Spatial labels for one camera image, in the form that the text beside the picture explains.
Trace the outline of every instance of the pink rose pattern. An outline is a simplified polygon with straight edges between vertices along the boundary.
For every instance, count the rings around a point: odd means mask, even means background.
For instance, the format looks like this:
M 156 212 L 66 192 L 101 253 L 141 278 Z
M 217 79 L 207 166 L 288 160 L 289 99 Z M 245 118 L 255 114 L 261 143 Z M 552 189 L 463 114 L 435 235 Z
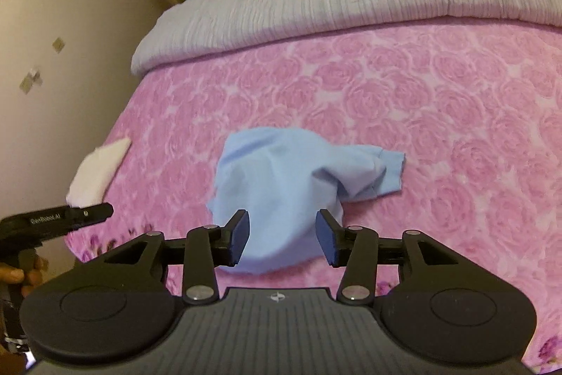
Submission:
M 69 235 L 70 248 L 87 261 L 151 229 L 178 238 L 209 223 L 224 141 L 254 126 L 404 151 L 403 191 L 345 205 L 344 224 L 383 237 L 420 229 L 510 281 L 538 313 L 524 361 L 537 372 L 562 367 L 562 33 L 445 18 L 153 71 L 107 139 L 133 140 L 106 194 L 115 214 Z M 217 271 L 222 291 L 335 292 L 341 275 L 323 259 L 259 277 Z M 378 294 L 396 283 L 395 268 L 379 269 Z M 180 286 L 181 270 L 171 267 L 168 287 L 177 294 Z

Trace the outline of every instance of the beige wall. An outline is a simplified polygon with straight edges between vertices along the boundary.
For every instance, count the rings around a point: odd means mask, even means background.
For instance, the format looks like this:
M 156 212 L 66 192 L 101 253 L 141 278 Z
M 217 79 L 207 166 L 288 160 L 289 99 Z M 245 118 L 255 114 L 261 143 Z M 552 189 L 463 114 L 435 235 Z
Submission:
M 61 205 L 136 88 L 131 55 L 164 0 L 0 0 L 0 217 Z M 58 37 L 66 47 L 56 54 Z M 41 87 L 19 84 L 38 66 Z M 47 249 L 54 271 L 62 243 Z

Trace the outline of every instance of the finger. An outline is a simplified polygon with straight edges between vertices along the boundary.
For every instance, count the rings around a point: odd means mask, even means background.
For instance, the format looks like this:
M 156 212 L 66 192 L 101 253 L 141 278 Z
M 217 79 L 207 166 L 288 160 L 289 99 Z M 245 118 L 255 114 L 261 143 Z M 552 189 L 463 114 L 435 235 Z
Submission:
M 4 263 L 0 263 L 0 282 L 16 284 L 24 280 L 24 271 L 15 269 Z
M 43 274 L 36 269 L 27 272 L 25 278 L 27 279 L 27 282 L 33 286 L 39 286 L 41 283 L 43 283 Z
M 22 286 L 21 287 L 21 295 L 27 297 L 33 291 L 34 286 Z
M 37 256 L 33 267 L 37 270 L 46 271 L 49 268 L 49 261 L 47 261 L 44 257 Z

